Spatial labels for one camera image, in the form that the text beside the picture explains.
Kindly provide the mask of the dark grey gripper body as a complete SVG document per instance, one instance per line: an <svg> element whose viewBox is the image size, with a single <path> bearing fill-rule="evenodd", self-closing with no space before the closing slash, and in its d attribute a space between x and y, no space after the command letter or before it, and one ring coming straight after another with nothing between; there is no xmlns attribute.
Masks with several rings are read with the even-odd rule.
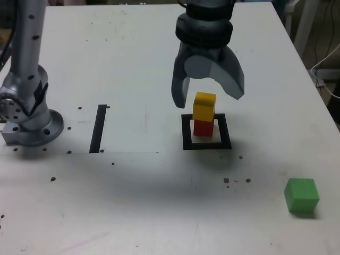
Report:
<svg viewBox="0 0 340 255"><path fill-rule="evenodd" d="M183 53L185 56L202 55L218 62L222 62L225 59L225 51L223 47L216 49L204 49L193 47L182 42L180 43L180 53Z"/></svg>

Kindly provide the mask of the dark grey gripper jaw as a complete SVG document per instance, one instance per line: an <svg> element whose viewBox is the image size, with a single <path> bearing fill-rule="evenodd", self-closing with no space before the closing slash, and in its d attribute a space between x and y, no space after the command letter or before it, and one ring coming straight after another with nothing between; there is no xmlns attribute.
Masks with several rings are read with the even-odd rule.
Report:
<svg viewBox="0 0 340 255"><path fill-rule="evenodd" d="M172 98L178 108L184 108L186 103L190 78L184 69L184 63L190 55L188 46L186 44L180 44L178 55L174 62L171 86Z"/></svg>

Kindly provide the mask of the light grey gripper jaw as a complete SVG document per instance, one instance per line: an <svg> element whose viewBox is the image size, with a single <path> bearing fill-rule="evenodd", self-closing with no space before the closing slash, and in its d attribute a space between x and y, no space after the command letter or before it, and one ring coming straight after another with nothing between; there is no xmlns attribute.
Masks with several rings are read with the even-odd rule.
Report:
<svg viewBox="0 0 340 255"><path fill-rule="evenodd" d="M190 78L215 80L226 94L238 100L244 95L244 73L231 49L227 46L223 48L225 59L222 62L194 55L185 61L184 69Z"/></svg>

